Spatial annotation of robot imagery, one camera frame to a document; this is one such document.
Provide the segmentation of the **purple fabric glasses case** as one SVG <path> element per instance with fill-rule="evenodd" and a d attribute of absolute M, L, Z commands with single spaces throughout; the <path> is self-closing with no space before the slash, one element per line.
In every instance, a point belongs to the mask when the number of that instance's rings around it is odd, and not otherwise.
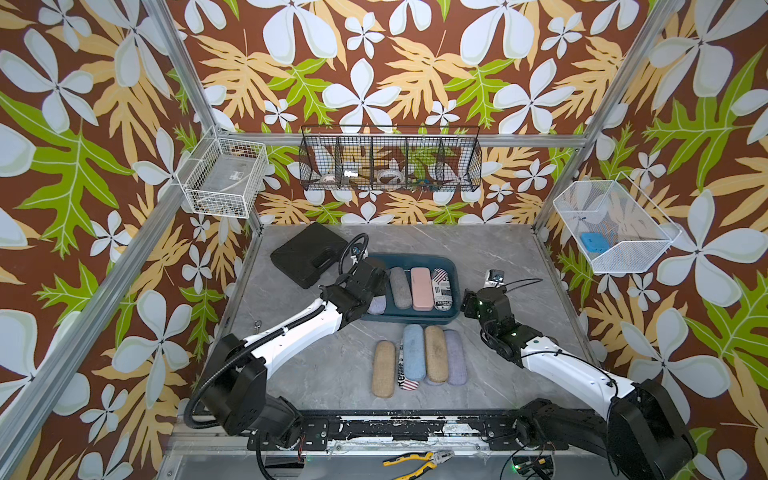
<path fill-rule="evenodd" d="M 367 312 L 371 315 L 382 315 L 387 307 L 387 297 L 385 294 L 376 295 L 372 298 Z"/>

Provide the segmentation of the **grey fabric glasses case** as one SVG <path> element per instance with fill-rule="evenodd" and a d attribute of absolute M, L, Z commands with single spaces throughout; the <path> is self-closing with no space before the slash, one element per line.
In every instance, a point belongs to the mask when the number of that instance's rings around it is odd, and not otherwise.
<path fill-rule="evenodd" d="M 412 293 L 406 272 L 401 267 L 389 271 L 390 289 L 395 306 L 400 310 L 412 307 Z"/>

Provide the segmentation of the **newspaper print glasses case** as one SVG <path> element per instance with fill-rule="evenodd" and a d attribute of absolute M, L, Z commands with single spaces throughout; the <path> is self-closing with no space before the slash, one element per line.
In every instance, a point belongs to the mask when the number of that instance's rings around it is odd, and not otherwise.
<path fill-rule="evenodd" d="M 448 272 L 441 268 L 431 271 L 434 308 L 440 312 L 449 311 L 453 307 L 452 287 Z"/>

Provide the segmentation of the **pink glasses case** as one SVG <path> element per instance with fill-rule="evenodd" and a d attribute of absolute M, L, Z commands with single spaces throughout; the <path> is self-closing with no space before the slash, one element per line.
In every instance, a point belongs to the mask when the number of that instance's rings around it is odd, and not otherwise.
<path fill-rule="evenodd" d="M 413 309 L 431 311 L 434 308 L 434 294 L 430 270 L 426 267 L 414 267 L 410 274 Z"/>

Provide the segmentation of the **beige fabric glasses case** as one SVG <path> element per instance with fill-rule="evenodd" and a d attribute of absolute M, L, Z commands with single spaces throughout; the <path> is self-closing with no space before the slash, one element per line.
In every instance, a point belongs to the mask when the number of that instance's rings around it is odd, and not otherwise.
<path fill-rule="evenodd" d="M 373 356 L 371 390 L 378 398 L 391 398 L 396 383 L 396 347 L 390 341 L 376 344 Z"/>

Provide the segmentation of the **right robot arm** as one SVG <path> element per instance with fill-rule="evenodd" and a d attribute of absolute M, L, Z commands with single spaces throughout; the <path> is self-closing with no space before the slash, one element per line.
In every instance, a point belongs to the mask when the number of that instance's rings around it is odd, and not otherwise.
<path fill-rule="evenodd" d="M 505 283 L 466 290 L 460 310 L 478 321 L 482 341 L 501 358 L 554 382 L 585 405 L 567 409 L 538 398 L 521 407 L 514 429 L 522 447 L 574 446 L 605 458 L 628 479 L 671 479 L 698 455 L 661 384 L 611 374 L 566 351 L 518 322 L 507 293 Z"/>

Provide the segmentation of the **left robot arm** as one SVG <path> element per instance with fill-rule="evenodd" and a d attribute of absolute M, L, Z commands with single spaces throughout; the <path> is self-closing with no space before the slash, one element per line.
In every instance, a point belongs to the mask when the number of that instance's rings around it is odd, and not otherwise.
<path fill-rule="evenodd" d="M 194 430 L 220 427 L 230 436 L 254 432 L 283 446 L 294 442 L 303 416 L 288 400 L 267 393 L 268 380 L 315 342 L 360 319 L 387 282 L 383 264 L 365 259 L 273 328 L 243 339 L 222 337 L 184 409 L 184 424 Z"/>

